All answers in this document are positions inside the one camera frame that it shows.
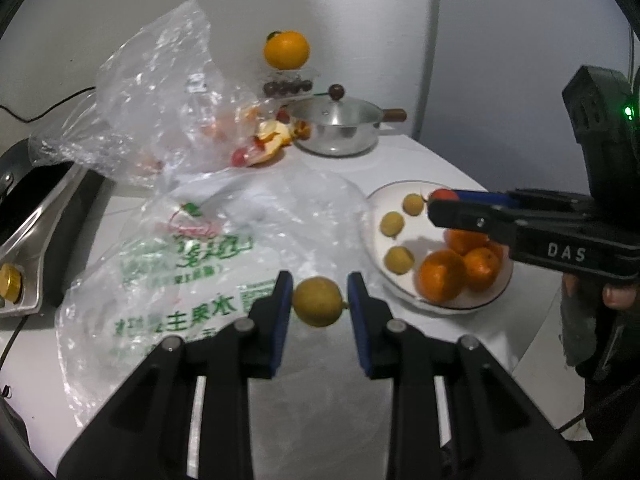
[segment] pot lid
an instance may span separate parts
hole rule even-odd
[[[344,95],[341,85],[329,86],[327,95],[302,99],[287,106],[292,117],[324,126],[359,126],[379,123],[383,111],[376,105]]]

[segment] brass knob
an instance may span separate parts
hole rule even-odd
[[[20,298],[22,290],[22,274],[12,264],[2,264],[0,267],[0,296],[11,303]]]

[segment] white wall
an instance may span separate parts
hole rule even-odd
[[[581,64],[626,74],[614,0],[440,0],[420,140],[490,189],[585,192],[561,97]]]
[[[185,0],[26,0],[0,40],[0,102],[31,115],[92,85],[110,53]],[[310,40],[318,91],[340,82],[353,96],[413,117],[422,78],[429,0],[199,0],[211,51],[229,72],[252,76],[273,30]],[[409,131],[411,123],[405,125]],[[0,150],[31,129],[0,112]]]

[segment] yellow round fruit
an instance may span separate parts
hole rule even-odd
[[[311,49],[299,32],[273,32],[264,45],[265,61],[278,70],[298,70],[309,59]]]
[[[391,247],[385,254],[385,267],[401,276],[414,268],[414,255],[406,247]]]
[[[402,209],[411,216],[418,216],[424,209],[424,200],[421,195],[411,193],[402,200]]]
[[[380,221],[380,232],[389,238],[395,238],[404,227],[404,218],[398,211],[389,211]]]
[[[317,328],[335,323],[342,313],[340,288],[322,276],[300,282],[291,303],[302,321]]]

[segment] black cable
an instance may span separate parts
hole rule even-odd
[[[14,111],[12,111],[11,109],[9,109],[8,107],[6,107],[4,105],[0,105],[0,109],[2,109],[5,112],[7,112],[9,115],[11,115],[11,117],[16,119],[17,121],[20,121],[23,124],[29,124],[29,123],[33,123],[34,121],[37,121],[38,119],[43,118],[50,111],[55,110],[60,105],[63,105],[64,103],[66,103],[67,101],[73,99],[74,97],[77,97],[80,94],[84,94],[85,92],[89,92],[91,90],[95,90],[95,86],[88,86],[87,88],[83,88],[82,90],[78,90],[77,92],[74,92],[73,94],[69,95],[68,97],[65,97],[64,99],[62,99],[62,101],[58,101],[53,106],[50,106],[49,108],[44,110],[43,113],[41,113],[40,115],[36,115],[35,117],[32,117],[31,119],[25,119],[24,117],[21,117],[20,115],[18,115],[17,113],[15,113]]]
[[[588,416],[591,416],[591,415],[595,415],[600,410],[603,410],[604,408],[609,406],[614,400],[619,399],[622,395],[627,393],[631,388],[633,388],[634,386],[638,386],[639,384],[640,384],[640,375],[638,375],[629,384],[620,386],[619,389],[617,389],[612,394],[609,394],[607,397],[602,399],[595,406],[591,406],[588,410],[582,410],[582,413],[580,415],[574,416],[574,418],[572,418],[568,423],[560,426],[560,428],[558,428],[558,433],[564,433],[566,430],[568,430],[570,427],[574,426],[575,424],[578,424],[578,422],[580,422],[584,418],[587,418]]]
[[[6,357],[9,355],[9,350],[11,350],[11,347],[14,345],[15,339],[18,337],[20,330],[22,330],[22,327],[24,327],[24,324],[27,323],[28,319],[29,319],[29,314],[27,314],[26,316],[22,316],[20,323],[18,323],[18,326],[15,327],[14,333],[11,334],[11,337],[9,338],[9,341],[7,341],[4,347],[4,350],[2,350],[2,355],[0,355],[0,370],[2,370],[2,366],[6,361]],[[10,392],[10,389],[7,386],[5,386],[0,395],[2,397],[7,397],[9,392]]]

